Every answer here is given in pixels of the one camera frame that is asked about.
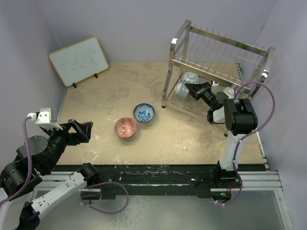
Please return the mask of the dark blue patterned bowl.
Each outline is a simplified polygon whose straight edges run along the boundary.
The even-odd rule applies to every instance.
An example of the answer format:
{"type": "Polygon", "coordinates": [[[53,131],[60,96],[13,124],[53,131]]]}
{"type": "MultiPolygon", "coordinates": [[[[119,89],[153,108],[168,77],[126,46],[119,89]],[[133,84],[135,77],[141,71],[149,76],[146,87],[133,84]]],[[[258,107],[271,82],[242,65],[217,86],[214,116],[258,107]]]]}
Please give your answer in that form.
{"type": "Polygon", "coordinates": [[[200,79],[199,76],[193,72],[185,72],[182,77],[181,77],[181,81],[188,81],[191,84],[199,84],[200,83],[200,79]]]}

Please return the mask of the grey hexagon red-rim bowl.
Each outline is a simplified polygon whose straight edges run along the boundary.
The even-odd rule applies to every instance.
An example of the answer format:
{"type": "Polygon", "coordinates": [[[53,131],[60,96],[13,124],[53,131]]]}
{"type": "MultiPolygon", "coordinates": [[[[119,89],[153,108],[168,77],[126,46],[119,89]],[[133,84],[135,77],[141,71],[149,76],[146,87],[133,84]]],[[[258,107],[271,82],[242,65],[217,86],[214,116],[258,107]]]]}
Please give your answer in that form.
{"type": "Polygon", "coordinates": [[[189,95],[189,89],[186,87],[185,83],[185,81],[179,82],[174,88],[175,95],[181,101],[184,101],[189,95]]]}

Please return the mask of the mint green bowl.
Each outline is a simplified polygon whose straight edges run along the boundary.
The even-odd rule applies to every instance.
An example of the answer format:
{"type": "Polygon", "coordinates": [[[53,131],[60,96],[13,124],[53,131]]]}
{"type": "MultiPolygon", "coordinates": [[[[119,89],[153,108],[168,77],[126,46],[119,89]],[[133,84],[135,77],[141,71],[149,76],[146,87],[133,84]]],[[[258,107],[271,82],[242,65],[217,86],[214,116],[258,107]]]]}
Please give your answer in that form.
{"type": "Polygon", "coordinates": [[[234,99],[236,90],[231,87],[224,87],[222,89],[222,92],[225,93],[228,96],[228,98],[234,99]]]}

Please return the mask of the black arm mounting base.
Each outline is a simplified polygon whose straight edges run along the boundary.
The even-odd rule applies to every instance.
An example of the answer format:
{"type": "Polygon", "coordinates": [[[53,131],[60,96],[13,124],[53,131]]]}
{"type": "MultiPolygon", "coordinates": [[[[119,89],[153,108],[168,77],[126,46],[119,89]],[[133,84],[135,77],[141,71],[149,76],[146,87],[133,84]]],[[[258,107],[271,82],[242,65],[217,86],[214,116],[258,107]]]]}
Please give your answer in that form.
{"type": "Polygon", "coordinates": [[[92,165],[84,163],[78,171],[91,186],[92,197],[116,196],[196,196],[231,198],[231,189],[241,181],[234,171],[216,164],[191,165],[92,165]]]}

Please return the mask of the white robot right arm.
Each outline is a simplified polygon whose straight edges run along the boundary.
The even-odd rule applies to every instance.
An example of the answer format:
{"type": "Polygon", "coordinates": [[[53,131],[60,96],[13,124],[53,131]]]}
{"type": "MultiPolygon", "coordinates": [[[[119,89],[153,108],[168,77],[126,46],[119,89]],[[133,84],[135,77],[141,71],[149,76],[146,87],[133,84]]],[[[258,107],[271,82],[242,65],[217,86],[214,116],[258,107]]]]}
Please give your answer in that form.
{"type": "Polygon", "coordinates": [[[242,139],[258,126],[258,118],[249,99],[235,99],[235,90],[225,87],[213,93],[211,84],[185,83],[189,94],[197,101],[203,100],[208,106],[207,121],[210,124],[225,124],[228,130],[227,144],[223,157],[219,160],[222,170],[235,171],[237,159],[245,141],[242,139]]]}

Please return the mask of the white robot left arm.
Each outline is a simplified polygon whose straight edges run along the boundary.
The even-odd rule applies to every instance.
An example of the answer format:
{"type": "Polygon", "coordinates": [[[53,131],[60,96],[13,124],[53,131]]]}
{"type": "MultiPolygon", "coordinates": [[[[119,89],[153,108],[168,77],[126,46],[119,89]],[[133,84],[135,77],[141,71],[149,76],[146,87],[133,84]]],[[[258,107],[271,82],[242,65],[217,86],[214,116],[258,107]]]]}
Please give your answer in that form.
{"type": "Polygon", "coordinates": [[[70,119],[60,129],[44,129],[49,138],[28,137],[23,121],[24,145],[17,150],[15,160],[0,173],[0,228],[2,230],[33,230],[47,212],[70,193],[84,187],[93,188],[99,173],[90,163],[84,163],[70,178],[37,201],[30,201],[34,188],[49,175],[67,146],[88,143],[93,122],[79,123],[70,119]]]}

